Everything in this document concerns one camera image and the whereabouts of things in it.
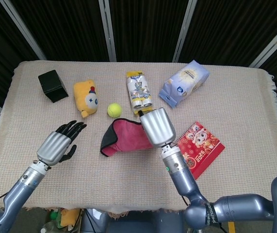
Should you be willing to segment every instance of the silver robotic hand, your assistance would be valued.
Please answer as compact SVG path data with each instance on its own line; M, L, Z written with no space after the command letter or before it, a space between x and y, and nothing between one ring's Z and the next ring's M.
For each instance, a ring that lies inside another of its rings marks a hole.
M40 184L51 166L70 159L77 146L73 145L68 154L64 154L69 145L86 127L83 122L71 121L52 132L37 151L38 161L34 161L5 196L4 211L0 209L0 233L9 232L24 203Z
M209 203L201 194L179 147L173 143L176 133L166 111L160 108L145 115L140 111L139 116L151 144L162 148L161 158L178 193L191 203L184 212L191 228L200 230L228 221L273 220L273 232L277 233L277 177L271 186L273 202L257 194L243 194Z

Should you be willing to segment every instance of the beige tablecloth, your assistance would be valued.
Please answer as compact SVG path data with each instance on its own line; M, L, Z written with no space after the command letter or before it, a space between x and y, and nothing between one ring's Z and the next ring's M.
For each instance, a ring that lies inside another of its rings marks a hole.
M100 154L102 137L113 121L107 106L118 102L122 117L134 116L126 86L126 71L142 70L156 108L164 107L181 135L198 120L226 149L197 180L210 201L225 195L258 193L271 198L277 176L277 98L266 71L245 67L205 66L211 75L188 99L171 109L158 93L185 64L89 63L34 61L21 63L0 116L0 195L7 192L37 158L36 151L58 126L81 120L73 98L73 84L94 79L98 111L84 119L75 156L47 174L26 207L94 207L121 213L129 210L179 210L185 205L159 159L160 149ZM38 75L57 70L69 97L52 103L43 93Z

